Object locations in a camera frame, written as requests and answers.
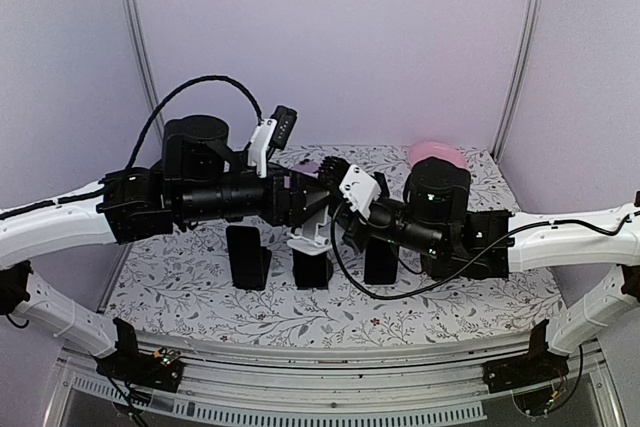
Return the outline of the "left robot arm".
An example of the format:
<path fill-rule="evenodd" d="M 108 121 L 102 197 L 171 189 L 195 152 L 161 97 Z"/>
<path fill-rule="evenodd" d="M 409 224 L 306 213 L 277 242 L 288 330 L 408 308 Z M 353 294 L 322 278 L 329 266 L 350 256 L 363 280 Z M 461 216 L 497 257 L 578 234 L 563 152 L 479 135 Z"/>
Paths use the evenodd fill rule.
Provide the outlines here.
<path fill-rule="evenodd" d="M 1 213 L 1 313 L 48 327 L 57 337 L 108 358 L 128 381 L 148 373 L 134 329 L 106 320 L 55 291 L 32 258 L 86 245 L 127 244 L 200 222 L 257 216 L 271 226 L 300 228 L 327 207 L 328 191 L 309 174 L 271 162 L 295 123 L 290 112 L 256 127 L 248 146 L 232 150 L 228 125 L 193 115 L 168 123 L 161 159 L 127 166 L 57 198 Z"/>

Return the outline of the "dark grey phone stand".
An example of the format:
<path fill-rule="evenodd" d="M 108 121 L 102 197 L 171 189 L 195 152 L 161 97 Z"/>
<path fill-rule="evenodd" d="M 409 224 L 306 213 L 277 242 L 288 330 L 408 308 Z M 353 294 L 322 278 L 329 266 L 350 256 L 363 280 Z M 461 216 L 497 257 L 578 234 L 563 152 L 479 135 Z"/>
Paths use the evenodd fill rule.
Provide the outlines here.
<path fill-rule="evenodd" d="M 325 259 L 324 264 L 324 288 L 328 289 L 330 285 L 330 281 L 334 275 L 334 265 L 329 258 Z"/>

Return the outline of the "white folding stand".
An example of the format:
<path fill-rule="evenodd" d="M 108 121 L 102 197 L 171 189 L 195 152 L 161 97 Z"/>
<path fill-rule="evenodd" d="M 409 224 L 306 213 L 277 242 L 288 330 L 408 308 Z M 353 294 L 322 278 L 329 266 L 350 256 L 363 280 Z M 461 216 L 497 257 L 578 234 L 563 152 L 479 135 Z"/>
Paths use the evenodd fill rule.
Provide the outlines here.
<path fill-rule="evenodd" d="M 308 256 L 326 253 L 331 248 L 331 240 L 327 235 L 329 224 L 329 207 L 325 206 L 301 227 L 292 231 L 287 245 L 294 251 Z"/>

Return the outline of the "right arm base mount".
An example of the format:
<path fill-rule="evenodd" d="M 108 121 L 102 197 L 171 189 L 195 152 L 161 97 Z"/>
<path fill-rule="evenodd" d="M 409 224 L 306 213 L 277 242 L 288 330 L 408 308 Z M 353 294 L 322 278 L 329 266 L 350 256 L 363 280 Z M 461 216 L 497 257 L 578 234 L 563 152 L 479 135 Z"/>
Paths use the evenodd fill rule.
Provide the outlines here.
<path fill-rule="evenodd" d="M 552 353 L 546 340 L 548 320 L 530 332 L 524 354 L 488 361 L 483 364 L 483 382 L 490 393 L 523 388 L 565 377 L 569 373 L 568 356 Z"/>

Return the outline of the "black phone blue edge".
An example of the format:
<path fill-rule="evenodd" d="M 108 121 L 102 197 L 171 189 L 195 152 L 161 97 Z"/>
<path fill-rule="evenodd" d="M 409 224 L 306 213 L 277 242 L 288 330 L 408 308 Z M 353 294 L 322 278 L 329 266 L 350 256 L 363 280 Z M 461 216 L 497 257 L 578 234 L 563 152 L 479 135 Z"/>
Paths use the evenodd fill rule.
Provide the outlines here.
<path fill-rule="evenodd" d="M 365 249 L 364 282 L 368 285 L 393 285 L 397 280 L 398 248 L 372 238 Z"/>

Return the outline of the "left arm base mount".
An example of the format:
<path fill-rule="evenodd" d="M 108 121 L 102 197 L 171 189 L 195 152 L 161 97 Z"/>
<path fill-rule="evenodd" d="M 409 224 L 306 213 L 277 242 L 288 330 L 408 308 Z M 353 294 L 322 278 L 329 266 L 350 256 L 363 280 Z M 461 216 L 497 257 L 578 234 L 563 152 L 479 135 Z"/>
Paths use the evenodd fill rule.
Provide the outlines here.
<path fill-rule="evenodd" d="M 134 327 L 119 318 L 114 318 L 113 323 L 117 333 L 115 351 L 104 358 L 96 358 L 97 373 L 128 386 L 176 393 L 184 372 L 181 353 L 166 347 L 143 353 L 138 347 Z"/>

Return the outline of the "black phone teal edge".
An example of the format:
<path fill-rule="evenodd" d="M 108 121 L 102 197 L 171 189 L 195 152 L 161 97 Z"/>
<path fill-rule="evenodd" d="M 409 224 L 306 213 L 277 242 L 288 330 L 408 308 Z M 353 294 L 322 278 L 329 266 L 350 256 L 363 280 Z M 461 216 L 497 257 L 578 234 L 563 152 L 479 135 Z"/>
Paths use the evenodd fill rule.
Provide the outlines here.
<path fill-rule="evenodd" d="M 293 275 L 298 289 L 326 289 L 329 279 L 327 255 L 293 251 Z"/>

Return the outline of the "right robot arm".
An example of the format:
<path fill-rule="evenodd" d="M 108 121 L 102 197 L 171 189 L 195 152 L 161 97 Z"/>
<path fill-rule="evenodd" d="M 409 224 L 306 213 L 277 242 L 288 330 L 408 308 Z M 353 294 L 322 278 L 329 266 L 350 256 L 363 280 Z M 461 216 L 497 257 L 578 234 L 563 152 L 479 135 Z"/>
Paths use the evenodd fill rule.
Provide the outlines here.
<path fill-rule="evenodd" d="M 421 255 L 427 274 L 507 277 L 557 266 L 609 264 L 604 280 L 576 306 L 546 321 L 542 344 L 523 354 L 517 374 L 537 383 L 566 356 L 639 305 L 639 204 L 600 211 L 534 215 L 508 210 L 470 212 L 468 170 L 435 157 L 414 164 L 395 201 L 381 179 L 347 166 L 338 183 L 354 230 Z"/>

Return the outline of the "black folding phone stand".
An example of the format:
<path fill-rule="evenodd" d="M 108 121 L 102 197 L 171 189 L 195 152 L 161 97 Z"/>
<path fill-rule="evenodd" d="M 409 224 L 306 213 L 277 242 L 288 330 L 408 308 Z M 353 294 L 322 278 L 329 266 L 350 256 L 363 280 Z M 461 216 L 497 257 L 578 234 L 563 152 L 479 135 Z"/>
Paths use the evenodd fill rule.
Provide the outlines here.
<path fill-rule="evenodd" d="M 271 266 L 272 260 L 272 251 L 267 247 L 261 247 L 261 263 L 260 263 L 260 284 L 259 287 L 261 290 L 266 288 L 268 277 L 269 277 L 269 269 Z"/>

